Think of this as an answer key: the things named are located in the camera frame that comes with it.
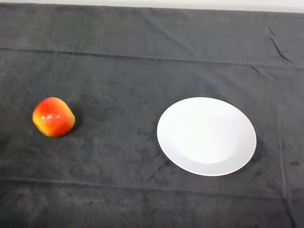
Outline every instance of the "white wall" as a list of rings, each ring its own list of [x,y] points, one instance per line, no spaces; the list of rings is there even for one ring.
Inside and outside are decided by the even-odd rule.
[[[304,0],[0,0],[0,2],[304,13]]]

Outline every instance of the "red apple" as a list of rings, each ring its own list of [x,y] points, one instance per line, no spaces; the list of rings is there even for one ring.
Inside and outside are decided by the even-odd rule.
[[[49,97],[35,108],[33,122],[44,135],[59,137],[72,129],[75,117],[64,101]]]

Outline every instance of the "table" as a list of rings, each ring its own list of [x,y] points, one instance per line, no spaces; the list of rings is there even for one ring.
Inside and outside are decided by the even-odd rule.
[[[0,4],[0,227],[304,226],[304,15]],[[32,111],[63,99],[62,138]],[[189,173],[156,137],[166,108],[240,109],[254,157]]]

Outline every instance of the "apple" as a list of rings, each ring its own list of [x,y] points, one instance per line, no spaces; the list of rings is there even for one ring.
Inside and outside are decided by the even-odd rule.
[[[72,129],[75,117],[64,101],[48,97],[35,108],[33,122],[44,135],[59,137]]]

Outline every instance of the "white plate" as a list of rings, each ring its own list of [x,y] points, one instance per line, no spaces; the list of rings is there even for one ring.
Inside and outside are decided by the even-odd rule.
[[[206,97],[185,99],[169,107],[158,122],[157,138],[172,162],[205,176],[242,168],[257,143],[255,129],[240,110]]]

